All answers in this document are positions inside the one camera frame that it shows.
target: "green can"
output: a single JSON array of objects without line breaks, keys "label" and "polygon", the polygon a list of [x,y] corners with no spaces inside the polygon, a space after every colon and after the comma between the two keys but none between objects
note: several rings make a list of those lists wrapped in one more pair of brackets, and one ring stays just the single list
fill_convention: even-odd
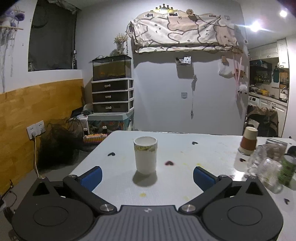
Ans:
[{"label": "green can", "polygon": [[296,157],[291,154],[285,154],[282,158],[282,169],[279,174],[279,183],[289,187],[295,170]]}]

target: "fish tank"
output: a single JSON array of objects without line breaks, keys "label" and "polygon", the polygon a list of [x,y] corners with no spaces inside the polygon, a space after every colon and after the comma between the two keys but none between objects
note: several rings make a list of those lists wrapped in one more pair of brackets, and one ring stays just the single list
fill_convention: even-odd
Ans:
[{"label": "fish tank", "polygon": [[131,78],[131,57],[126,54],[95,58],[93,81]]}]

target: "ceiling light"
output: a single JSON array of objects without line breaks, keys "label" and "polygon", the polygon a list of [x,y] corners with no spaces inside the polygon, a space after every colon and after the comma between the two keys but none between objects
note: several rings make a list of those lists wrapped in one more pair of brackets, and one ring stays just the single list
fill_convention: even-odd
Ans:
[{"label": "ceiling light", "polygon": [[259,29],[261,29],[261,26],[259,24],[258,21],[255,21],[253,22],[253,24],[250,26],[250,29],[253,31],[253,32],[257,32]]},{"label": "ceiling light", "polygon": [[285,18],[288,13],[287,13],[287,11],[282,10],[279,14],[281,17]]}]

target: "floor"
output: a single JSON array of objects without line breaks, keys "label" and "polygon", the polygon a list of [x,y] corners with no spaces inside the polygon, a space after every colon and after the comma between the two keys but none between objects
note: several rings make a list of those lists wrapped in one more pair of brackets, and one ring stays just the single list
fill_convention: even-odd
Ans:
[{"label": "floor", "polygon": [[[41,173],[42,176],[46,176],[50,181],[61,181],[65,176],[67,176],[70,172],[72,172],[78,164],[89,154],[89,152],[79,151],[79,155],[74,161],[74,164],[71,166],[60,167],[55,170],[50,170],[46,173]],[[5,198],[7,206],[13,204],[11,207],[12,210],[17,209],[20,202],[24,198],[27,191],[30,189],[32,184],[35,182],[37,175],[34,170],[29,172],[15,187],[12,191],[17,195],[17,200],[15,201],[15,196],[10,193]],[[12,226],[6,220],[3,212],[0,212],[0,240],[1,241],[11,241],[9,234],[12,235]]]}]

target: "power socket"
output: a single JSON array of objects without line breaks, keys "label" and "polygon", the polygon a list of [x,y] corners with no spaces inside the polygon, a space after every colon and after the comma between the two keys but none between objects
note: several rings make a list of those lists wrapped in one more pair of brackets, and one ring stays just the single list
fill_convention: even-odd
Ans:
[{"label": "power socket", "polygon": [[32,140],[32,133],[35,133],[35,135],[37,136],[37,128],[36,128],[36,125],[33,124],[33,125],[30,125],[27,127],[27,133],[28,133],[28,136],[29,136],[29,139]]},{"label": "power socket", "polygon": [[42,133],[45,132],[45,127],[44,127],[44,121],[40,121],[35,124],[37,128],[37,134],[41,135]]}]

